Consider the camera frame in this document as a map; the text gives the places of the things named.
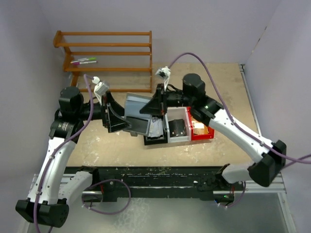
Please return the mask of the grey card holder wallet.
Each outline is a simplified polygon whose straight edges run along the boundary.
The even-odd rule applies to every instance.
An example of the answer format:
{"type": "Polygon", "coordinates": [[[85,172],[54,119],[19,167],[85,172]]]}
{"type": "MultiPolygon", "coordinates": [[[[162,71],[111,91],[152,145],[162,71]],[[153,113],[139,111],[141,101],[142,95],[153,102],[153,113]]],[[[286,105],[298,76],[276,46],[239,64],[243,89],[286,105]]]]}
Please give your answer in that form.
{"type": "Polygon", "coordinates": [[[140,109],[150,101],[151,97],[142,96],[134,93],[128,93],[126,95],[125,105],[124,105],[124,119],[127,116],[130,117],[138,117],[138,118],[145,118],[150,119],[152,115],[150,114],[141,114],[139,111],[140,109]]]}

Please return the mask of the black VIP card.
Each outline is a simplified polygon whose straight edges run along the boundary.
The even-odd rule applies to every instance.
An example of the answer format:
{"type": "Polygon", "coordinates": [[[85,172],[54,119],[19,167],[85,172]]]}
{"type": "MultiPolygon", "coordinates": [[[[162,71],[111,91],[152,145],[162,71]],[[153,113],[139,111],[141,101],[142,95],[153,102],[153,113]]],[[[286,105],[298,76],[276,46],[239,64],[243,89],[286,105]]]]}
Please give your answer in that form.
{"type": "Polygon", "coordinates": [[[146,136],[149,133],[150,119],[127,116],[126,120],[130,127],[124,129],[125,132],[135,133],[146,136]]]}

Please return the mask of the white plastic bin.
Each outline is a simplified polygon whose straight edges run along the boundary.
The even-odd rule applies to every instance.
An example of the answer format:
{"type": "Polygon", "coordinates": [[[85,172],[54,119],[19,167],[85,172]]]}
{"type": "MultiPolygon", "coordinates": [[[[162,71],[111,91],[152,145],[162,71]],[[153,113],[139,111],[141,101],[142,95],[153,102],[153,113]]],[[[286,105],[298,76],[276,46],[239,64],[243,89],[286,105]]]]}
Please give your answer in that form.
{"type": "Polygon", "coordinates": [[[191,127],[186,107],[168,108],[165,120],[168,125],[168,143],[190,142],[191,127]]]}

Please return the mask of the black plastic bin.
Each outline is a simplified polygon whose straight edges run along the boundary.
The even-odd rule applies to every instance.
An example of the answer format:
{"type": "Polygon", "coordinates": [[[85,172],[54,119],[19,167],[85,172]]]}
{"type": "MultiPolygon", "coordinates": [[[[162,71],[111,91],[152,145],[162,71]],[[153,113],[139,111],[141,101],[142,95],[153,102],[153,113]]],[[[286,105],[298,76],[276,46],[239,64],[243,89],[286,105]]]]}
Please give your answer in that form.
{"type": "Polygon", "coordinates": [[[162,119],[163,122],[163,135],[161,137],[148,137],[148,133],[147,136],[143,137],[145,146],[168,143],[168,126],[166,119],[164,116],[158,118],[162,119]]]}

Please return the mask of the red plastic bin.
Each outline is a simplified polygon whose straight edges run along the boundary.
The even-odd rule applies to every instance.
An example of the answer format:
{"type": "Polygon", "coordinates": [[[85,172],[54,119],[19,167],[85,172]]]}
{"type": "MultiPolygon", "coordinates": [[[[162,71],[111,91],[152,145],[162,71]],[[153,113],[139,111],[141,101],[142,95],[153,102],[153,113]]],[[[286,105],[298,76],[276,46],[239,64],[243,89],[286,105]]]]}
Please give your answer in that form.
{"type": "Polygon", "coordinates": [[[214,129],[204,125],[193,118],[190,114],[190,107],[187,107],[188,119],[190,122],[191,141],[209,140],[214,138],[214,129]]]}

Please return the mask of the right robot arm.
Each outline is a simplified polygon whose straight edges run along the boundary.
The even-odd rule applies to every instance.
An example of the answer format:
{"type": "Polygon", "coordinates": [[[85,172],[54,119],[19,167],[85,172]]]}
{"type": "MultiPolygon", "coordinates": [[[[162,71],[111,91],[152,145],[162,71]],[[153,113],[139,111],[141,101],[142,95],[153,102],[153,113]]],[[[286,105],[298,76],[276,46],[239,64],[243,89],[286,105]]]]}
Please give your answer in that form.
{"type": "Polygon", "coordinates": [[[169,107],[189,107],[195,120],[226,136],[251,158],[247,164],[224,165],[216,173],[220,185],[254,181],[269,187],[284,168],[285,159],[277,153],[286,152],[286,144],[264,138],[227,113],[223,105],[206,95],[205,82],[198,74],[185,75],[182,90],[166,91],[163,84],[158,84],[151,100],[139,112],[163,116],[169,107]]]}

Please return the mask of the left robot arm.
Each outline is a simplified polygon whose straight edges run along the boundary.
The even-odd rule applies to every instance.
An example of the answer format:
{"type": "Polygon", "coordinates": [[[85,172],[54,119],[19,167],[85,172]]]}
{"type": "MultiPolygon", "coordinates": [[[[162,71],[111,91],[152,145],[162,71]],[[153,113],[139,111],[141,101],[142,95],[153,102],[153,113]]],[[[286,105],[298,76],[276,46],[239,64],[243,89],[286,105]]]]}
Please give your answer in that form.
{"type": "Polygon", "coordinates": [[[108,87],[98,85],[89,93],[89,102],[84,102],[77,87],[61,91],[41,171],[27,199],[16,203],[16,211],[37,228],[40,225],[51,229],[62,227],[70,205],[81,193],[105,183],[100,180],[98,168],[83,166],[69,182],[61,185],[69,157],[87,125],[92,120],[101,120],[110,133],[130,126],[123,118],[124,108],[115,102],[108,87]]]}

